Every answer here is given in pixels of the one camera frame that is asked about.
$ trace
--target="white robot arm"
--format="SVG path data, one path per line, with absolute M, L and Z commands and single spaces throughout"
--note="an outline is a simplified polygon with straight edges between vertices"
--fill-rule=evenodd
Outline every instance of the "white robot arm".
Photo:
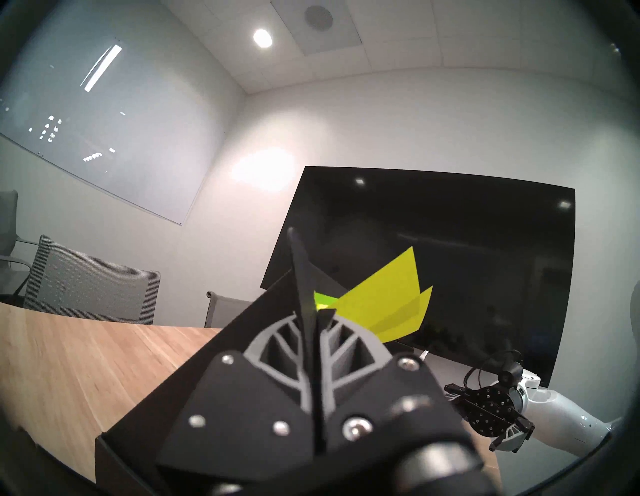
M 536 426 L 532 436 L 576 456 L 598 447 L 615 421 L 604 423 L 559 392 L 540 389 L 539 385 L 540 378 L 524 370 L 516 388 L 523 400 L 520 413 Z
M 617 422 L 604 423 L 560 393 L 540 388 L 540 377 L 518 362 L 503 368 L 499 380 L 490 386 L 471 389 L 467 378 L 475 369 L 467 373 L 463 387 L 445 386 L 445 395 L 476 432 L 493 438 L 491 451 L 517 452 L 533 436 L 553 448 L 584 456 L 600 445 Z

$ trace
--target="yellow cloth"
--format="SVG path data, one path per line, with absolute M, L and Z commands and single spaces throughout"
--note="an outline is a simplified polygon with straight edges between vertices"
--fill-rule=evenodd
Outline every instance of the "yellow cloth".
M 316 297 L 316 306 L 335 308 L 338 315 L 369 329 L 382 342 L 388 342 L 418 330 L 432 288 L 420 293 L 411 247 L 338 300 L 330 303 Z

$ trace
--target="office chair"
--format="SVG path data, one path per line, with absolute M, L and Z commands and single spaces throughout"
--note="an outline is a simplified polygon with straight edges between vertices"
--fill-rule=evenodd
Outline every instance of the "office chair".
M 251 305 L 250 301 L 218 296 L 213 291 L 207 291 L 207 298 L 210 298 L 211 301 L 207 309 L 207 318 L 204 321 L 204 326 L 215 329 L 226 327 Z
M 16 234 L 15 220 L 17 216 L 17 209 L 18 192 L 16 190 L 0 191 L 0 269 L 2 270 L 9 271 L 11 263 L 27 266 L 29 270 L 31 270 L 30 263 L 11 256 L 11 253 L 15 248 L 16 241 L 35 244 L 38 246 L 38 243 L 22 239 Z M 13 295 L 2 295 L 4 298 L 0 297 L 0 301 L 11 303 L 10 300 L 14 300 L 17 297 L 18 293 L 20 293 L 26 284 L 28 278 L 29 275 L 27 274 L 27 277 L 18 286 L 18 289 L 13 293 Z
M 159 286 L 160 272 L 105 262 L 40 236 L 24 308 L 81 319 L 152 324 Z

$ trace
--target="glass whiteboard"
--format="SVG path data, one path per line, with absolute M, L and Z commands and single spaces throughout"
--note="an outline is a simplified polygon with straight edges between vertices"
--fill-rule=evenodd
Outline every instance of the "glass whiteboard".
M 118 37 L 108 4 L 64 1 L 41 25 L 0 86 L 0 133 L 182 223 L 224 132 L 188 78 Z

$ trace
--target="television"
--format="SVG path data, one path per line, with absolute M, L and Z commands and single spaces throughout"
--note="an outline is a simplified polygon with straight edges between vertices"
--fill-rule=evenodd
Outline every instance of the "television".
M 422 325 L 401 342 L 469 366 L 517 349 L 548 386 L 571 285 L 574 189 L 482 175 L 306 167 L 265 289 L 289 268 L 289 227 L 311 262 L 347 290 L 412 246 L 420 290 L 433 292 Z M 497 372 L 494 358 L 486 370 Z

